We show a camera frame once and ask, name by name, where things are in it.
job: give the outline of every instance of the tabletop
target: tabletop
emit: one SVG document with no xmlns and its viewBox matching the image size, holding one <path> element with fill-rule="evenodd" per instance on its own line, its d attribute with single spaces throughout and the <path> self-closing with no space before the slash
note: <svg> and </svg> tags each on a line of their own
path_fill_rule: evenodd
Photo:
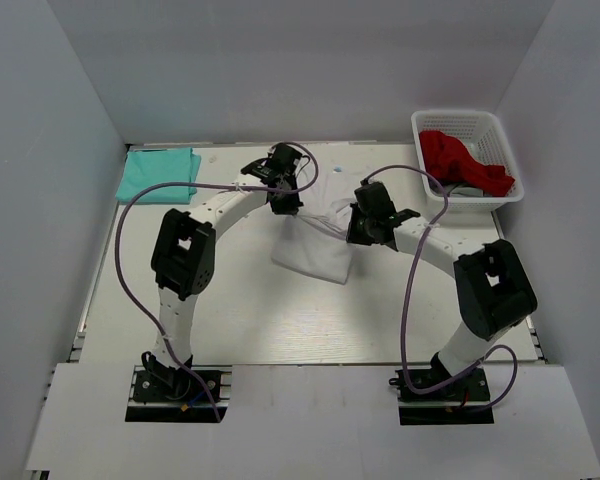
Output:
<svg viewBox="0 0 600 480">
<path fill-rule="evenodd" d="M 388 164 L 417 165 L 407 144 L 308 144 L 323 171 L 339 167 L 360 175 Z M 241 167 L 263 157 L 268 146 L 201 146 L 198 181 L 230 183 Z M 398 210 L 424 210 L 417 174 L 393 170 L 378 175 Z M 198 190 L 195 206 L 216 192 Z M 150 258 L 164 213 L 171 205 L 132 208 L 122 234 L 125 278 L 138 298 L 157 314 L 158 289 Z M 116 222 L 121 208 L 118 209 Z M 200 295 L 192 329 L 197 364 L 396 363 L 405 285 L 412 256 L 386 247 L 358 247 L 345 285 L 302 276 L 272 263 L 270 255 L 284 217 L 265 206 L 238 222 L 216 246 L 213 281 Z M 460 236 L 478 242 L 498 238 L 491 214 L 460 214 L 443 221 Z M 452 278 L 435 267 L 418 266 L 408 330 L 408 355 L 428 362 L 462 321 Z M 132 359 L 138 362 L 155 340 L 152 323 L 120 288 L 109 240 L 86 318 L 82 362 Z M 527 325 L 501 343 L 521 360 L 536 360 Z M 492 360 L 505 359 L 494 354 Z"/>
</svg>

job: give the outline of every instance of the white cloth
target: white cloth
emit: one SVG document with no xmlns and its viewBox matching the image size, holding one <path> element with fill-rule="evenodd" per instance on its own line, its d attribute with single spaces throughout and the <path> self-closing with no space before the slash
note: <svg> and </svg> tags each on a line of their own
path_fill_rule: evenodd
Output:
<svg viewBox="0 0 600 480">
<path fill-rule="evenodd" d="M 298 175 L 298 184 L 313 175 L 313 165 L 308 165 Z M 303 275 L 345 284 L 354 251 L 345 239 L 360 178 L 346 172 L 321 172 L 316 183 L 300 193 L 304 206 L 298 215 L 285 219 L 271 260 Z"/>
</svg>

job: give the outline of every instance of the teal cloth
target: teal cloth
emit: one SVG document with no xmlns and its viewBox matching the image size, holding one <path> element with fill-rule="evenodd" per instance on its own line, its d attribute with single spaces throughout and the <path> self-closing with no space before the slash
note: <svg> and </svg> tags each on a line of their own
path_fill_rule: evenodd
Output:
<svg viewBox="0 0 600 480">
<path fill-rule="evenodd" d="M 199 168 L 200 155 L 191 148 L 129 152 L 116 198 L 129 203 L 137 193 L 158 183 L 195 182 Z M 195 193 L 194 187 L 159 188 L 138 203 L 188 204 Z"/>
</svg>

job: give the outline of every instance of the white plastic basket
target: white plastic basket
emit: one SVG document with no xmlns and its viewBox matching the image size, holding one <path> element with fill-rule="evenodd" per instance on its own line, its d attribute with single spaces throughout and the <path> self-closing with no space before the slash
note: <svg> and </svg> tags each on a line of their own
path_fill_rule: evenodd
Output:
<svg viewBox="0 0 600 480">
<path fill-rule="evenodd" d="M 495 115 L 475 110 L 421 110 L 411 116 L 411 125 L 421 169 L 426 170 L 418 134 L 425 130 L 440 130 L 462 141 L 476 161 L 483 165 L 503 165 L 507 174 L 515 179 L 505 197 L 450 197 L 448 212 L 491 212 L 524 196 L 518 166 Z M 427 209 L 431 213 L 439 212 L 444 204 L 443 198 L 431 190 L 426 177 L 422 176 L 422 181 Z"/>
</svg>

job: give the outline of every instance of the red cloth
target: red cloth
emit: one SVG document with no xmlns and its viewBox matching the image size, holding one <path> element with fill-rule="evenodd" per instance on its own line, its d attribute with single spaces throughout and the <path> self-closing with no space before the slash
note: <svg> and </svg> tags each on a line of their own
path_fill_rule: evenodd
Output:
<svg viewBox="0 0 600 480">
<path fill-rule="evenodd" d="M 494 197 L 504 197 L 515 179 L 502 165 L 476 162 L 460 140 L 437 130 L 420 132 L 424 164 L 440 183 L 467 182 Z"/>
</svg>

